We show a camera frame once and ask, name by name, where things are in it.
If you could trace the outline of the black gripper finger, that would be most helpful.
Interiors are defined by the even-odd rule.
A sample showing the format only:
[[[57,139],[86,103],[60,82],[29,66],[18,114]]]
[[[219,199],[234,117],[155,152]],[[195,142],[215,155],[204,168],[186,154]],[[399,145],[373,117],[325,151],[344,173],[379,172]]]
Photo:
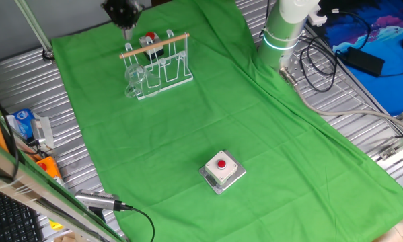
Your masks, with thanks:
[[[129,26],[126,22],[126,17],[123,14],[112,14],[110,19],[122,30],[122,35],[125,40],[129,40]]]
[[[141,13],[137,13],[134,15],[134,17],[131,19],[131,23],[129,27],[127,28],[127,40],[131,40],[133,37],[133,30],[137,26],[137,22],[141,16]]]

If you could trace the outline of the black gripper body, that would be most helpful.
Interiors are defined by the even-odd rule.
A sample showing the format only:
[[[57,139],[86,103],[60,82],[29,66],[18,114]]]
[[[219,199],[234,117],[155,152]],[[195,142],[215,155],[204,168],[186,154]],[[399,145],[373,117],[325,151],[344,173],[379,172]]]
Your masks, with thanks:
[[[101,7],[109,17],[135,17],[144,10],[136,0],[105,0]]]

